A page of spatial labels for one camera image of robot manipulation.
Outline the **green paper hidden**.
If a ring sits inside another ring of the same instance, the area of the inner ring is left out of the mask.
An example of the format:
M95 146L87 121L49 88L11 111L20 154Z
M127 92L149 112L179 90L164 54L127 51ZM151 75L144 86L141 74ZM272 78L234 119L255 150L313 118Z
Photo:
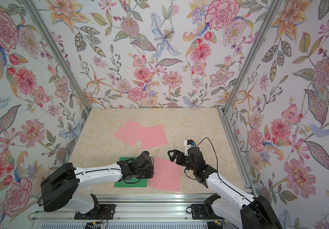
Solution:
M148 185L147 179L138 179L133 178L129 181L122 181L122 182L115 182L114 187L115 188L146 188Z

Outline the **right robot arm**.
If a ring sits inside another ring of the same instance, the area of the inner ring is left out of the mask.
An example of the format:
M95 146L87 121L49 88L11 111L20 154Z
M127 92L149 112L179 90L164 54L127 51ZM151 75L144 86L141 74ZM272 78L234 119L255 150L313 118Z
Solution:
M223 218L238 229L283 228L265 197L255 197L228 182L205 162L200 148L190 147L187 153L175 149L167 154L170 161L192 171L198 183L214 192L204 200L207 217Z

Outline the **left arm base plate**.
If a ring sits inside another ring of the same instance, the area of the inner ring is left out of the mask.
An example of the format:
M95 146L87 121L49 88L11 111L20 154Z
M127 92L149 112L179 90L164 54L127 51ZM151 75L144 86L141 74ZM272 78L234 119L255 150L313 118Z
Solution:
M75 220L112 220L114 218L115 204L100 204L98 208L94 208L86 214L75 213Z

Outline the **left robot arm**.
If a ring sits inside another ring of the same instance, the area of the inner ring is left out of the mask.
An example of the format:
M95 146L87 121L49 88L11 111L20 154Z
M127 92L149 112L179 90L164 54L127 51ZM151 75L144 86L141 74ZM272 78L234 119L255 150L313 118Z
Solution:
M38 204L45 212L53 212L61 208L74 210L85 219L96 217L103 212L96 195L86 195L79 190L104 183L132 183L132 179L150 179L154 176L154 158L143 151L137 158L120 160L114 164L77 168L66 163L41 184L41 197Z

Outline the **pink paper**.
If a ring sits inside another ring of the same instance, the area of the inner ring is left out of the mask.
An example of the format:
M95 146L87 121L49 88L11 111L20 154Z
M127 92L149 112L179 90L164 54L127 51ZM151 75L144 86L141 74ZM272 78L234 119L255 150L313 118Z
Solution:
M114 136L128 146L133 147L140 140L141 131L143 129L144 127L139 123L129 120L115 132Z
M163 125L144 127L140 130L142 150L148 150L168 144Z
M169 159L154 157L154 175L149 181L149 187L158 190L180 191L180 166Z

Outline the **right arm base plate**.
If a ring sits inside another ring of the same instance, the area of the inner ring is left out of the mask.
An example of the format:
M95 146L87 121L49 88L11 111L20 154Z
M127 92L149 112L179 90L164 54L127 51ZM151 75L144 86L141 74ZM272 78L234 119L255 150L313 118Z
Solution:
M214 211L205 204L192 204L190 208L194 220L224 220L223 217L215 215Z

